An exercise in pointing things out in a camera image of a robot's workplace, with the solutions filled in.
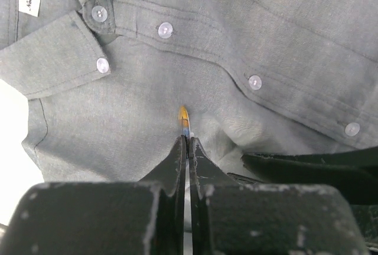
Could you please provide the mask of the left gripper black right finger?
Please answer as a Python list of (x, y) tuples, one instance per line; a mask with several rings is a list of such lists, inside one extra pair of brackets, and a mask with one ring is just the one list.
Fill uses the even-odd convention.
[(368, 254), (348, 202), (328, 185), (240, 184), (189, 145), (194, 254)]

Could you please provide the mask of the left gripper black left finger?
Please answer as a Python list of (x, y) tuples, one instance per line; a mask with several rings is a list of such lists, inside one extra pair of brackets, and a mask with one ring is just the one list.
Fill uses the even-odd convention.
[(44, 182), (21, 198), (2, 254), (182, 254), (187, 140), (137, 182)]

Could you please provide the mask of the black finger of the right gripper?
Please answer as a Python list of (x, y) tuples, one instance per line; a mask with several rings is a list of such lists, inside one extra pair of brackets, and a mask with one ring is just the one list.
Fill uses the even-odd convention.
[(324, 184), (340, 191), (351, 204), (377, 204), (377, 148), (313, 155), (244, 154), (252, 176), (229, 172), (241, 183)]

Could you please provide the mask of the silver yellow round brooch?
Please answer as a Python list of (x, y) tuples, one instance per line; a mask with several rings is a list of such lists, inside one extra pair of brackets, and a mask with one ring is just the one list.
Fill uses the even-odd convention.
[(178, 122), (182, 135), (186, 138), (191, 138), (193, 134), (191, 133), (190, 118), (185, 106), (180, 106), (179, 108)]

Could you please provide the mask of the grey button-up shirt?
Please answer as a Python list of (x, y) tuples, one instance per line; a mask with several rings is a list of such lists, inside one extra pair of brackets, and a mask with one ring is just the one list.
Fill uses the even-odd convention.
[(46, 181), (142, 178), (180, 106), (227, 171), (375, 147), (377, 0), (1, 0), (1, 79)]

